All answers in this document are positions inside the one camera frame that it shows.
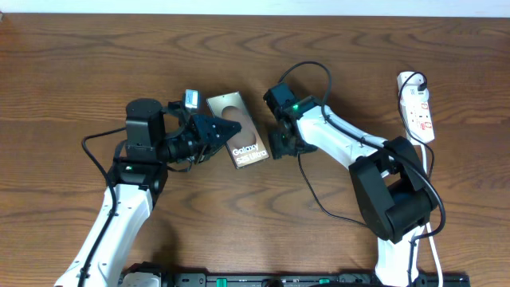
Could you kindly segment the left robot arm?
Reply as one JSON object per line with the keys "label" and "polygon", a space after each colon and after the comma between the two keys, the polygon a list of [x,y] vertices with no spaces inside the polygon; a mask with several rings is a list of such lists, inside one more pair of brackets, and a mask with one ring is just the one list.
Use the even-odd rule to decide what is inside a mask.
{"label": "left robot arm", "polygon": [[138,99],[126,107],[127,138],[109,169],[100,212],[58,286],[172,286],[174,278],[143,262],[125,266],[136,235],[151,216],[173,163],[207,161],[239,133],[241,125],[190,112],[182,101],[162,106]]}

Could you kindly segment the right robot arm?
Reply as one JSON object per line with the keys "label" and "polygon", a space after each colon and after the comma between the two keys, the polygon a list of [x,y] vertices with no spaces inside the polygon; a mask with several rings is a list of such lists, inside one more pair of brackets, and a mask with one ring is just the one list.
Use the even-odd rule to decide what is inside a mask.
{"label": "right robot arm", "polygon": [[320,149],[346,167],[364,224],[378,238],[377,278],[384,285],[412,286],[418,243],[431,212],[443,208],[412,143],[363,132],[315,97],[298,99],[285,83],[263,99],[280,125],[269,134],[273,158]]}

